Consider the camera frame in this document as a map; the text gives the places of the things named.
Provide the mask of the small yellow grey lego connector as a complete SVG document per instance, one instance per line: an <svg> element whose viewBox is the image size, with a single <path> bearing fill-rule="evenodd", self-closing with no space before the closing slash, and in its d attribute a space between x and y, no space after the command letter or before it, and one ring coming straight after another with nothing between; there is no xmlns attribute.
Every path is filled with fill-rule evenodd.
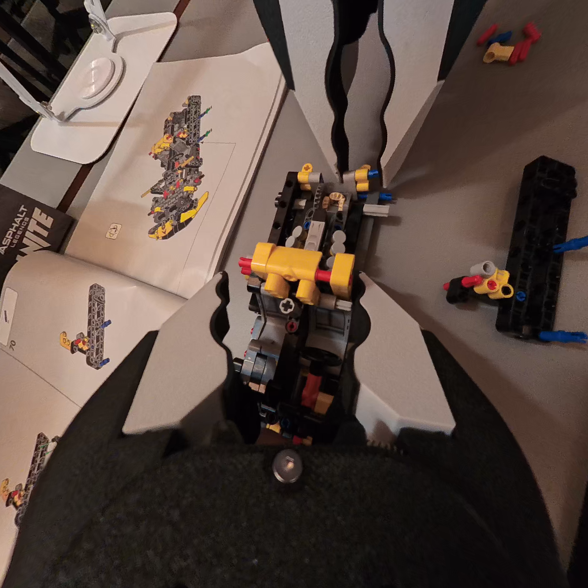
<svg viewBox="0 0 588 588"><path fill-rule="evenodd" d="M371 190L371 185L379 181L380 173L377 168L372 169L370 165L364 164L361 167L343 173L342 181L345 189L356 194L366 194Z"/></svg>

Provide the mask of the black lego beam blue pins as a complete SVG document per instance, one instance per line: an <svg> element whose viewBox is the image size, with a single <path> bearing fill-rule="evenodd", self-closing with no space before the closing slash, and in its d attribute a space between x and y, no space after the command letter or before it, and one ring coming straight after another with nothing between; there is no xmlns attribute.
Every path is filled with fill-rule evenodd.
<svg viewBox="0 0 588 588"><path fill-rule="evenodd" d="M540 156L523 170L506 271L514 294L498 304L495 327L540 343L586 344L583 331L555 330L567 229L577 197L576 169Z"/></svg>

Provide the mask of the black yellow lego car chassis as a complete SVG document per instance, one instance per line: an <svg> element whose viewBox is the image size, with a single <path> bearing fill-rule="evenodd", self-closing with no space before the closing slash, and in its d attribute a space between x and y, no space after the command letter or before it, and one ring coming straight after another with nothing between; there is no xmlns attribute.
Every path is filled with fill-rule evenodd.
<svg viewBox="0 0 588 588"><path fill-rule="evenodd" d="M326 445L352 420L353 287L373 221L393 203L380 179L356 194L311 164L287 174L268 239L239 259L255 320L233 363L254 393L262 430Z"/></svg>

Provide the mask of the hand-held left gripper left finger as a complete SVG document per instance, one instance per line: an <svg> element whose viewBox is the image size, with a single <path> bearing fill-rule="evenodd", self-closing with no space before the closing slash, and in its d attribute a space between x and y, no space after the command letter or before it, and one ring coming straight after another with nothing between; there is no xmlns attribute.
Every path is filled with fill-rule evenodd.
<svg viewBox="0 0 588 588"><path fill-rule="evenodd" d="M122 431L177 429L208 443L229 422L246 443L261 432L254 393L224 345L229 330L229 278L217 273L161 326Z"/></svg>

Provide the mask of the scattered loose lego pieces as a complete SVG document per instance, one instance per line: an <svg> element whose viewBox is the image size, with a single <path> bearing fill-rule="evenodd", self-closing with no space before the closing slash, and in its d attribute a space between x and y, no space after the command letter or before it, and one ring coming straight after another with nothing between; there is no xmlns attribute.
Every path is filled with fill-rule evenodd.
<svg viewBox="0 0 588 588"><path fill-rule="evenodd" d="M538 43L543 33L534 22L527 23L521 35L511 43L513 31L499 31L497 24L490 25L476 40L476 46L485 48L483 63L506 63L514 66L525 62L531 47Z"/></svg>

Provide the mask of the open lego instruction booklet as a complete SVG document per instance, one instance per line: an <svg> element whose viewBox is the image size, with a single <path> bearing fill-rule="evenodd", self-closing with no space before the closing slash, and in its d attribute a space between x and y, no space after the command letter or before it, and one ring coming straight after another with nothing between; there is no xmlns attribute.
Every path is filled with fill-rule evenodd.
<svg viewBox="0 0 588 588"><path fill-rule="evenodd" d="M64 253L1 285L1 574L40 471L89 397L217 272L285 81L268 42L156 63Z"/></svg>

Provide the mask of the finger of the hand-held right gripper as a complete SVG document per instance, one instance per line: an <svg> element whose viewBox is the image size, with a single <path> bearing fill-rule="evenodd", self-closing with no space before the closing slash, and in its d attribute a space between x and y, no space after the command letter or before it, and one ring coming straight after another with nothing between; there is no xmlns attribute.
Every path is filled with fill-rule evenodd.
<svg viewBox="0 0 588 588"><path fill-rule="evenodd" d="M340 1L279 1L293 92L334 174L344 171Z"/></svg>
<svg viewBox="0 0 588 588"><path fill-rule="evenodd" d="M439 80L454 1L384 1L379 25L393 59L392 93L383 110L383 183L399 172L443 82Z"/></svg>

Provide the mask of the lego set cardboard box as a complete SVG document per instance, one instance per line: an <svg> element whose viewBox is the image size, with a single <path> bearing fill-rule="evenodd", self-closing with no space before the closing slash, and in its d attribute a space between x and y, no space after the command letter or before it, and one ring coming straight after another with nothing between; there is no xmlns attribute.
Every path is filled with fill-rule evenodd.
<svg viewBox="0 0 588 588"><path fill-rule="evenodd" d="M1 186L1 284L18 261L37 251L57 252L74 218Z"/></svg>

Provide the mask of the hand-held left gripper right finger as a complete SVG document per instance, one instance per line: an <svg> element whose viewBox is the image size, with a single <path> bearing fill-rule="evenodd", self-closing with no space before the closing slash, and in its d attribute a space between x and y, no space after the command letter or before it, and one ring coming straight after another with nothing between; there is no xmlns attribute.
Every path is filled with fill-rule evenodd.
<svg viewBox="0 0 588 588"><path fill-rule="evenodd" d="M353 414L368 442L404 429L450 436L456 426L420 325L366 273L353 287L349 330Z"/></svg>

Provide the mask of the white rounded pad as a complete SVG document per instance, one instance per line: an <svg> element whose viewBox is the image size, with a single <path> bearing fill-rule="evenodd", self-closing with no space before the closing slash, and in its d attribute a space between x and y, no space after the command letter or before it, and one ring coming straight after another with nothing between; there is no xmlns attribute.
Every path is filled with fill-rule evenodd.
<svg viewBox="0 0 588 588"><path fill-rule="evenodd" d="M108 18L100 1L84 7L92 33L51 98L36 98L37 88L1 63L1 79L40 116L31 149L81 165L113 142L178 25L173 12Z"/></svg>

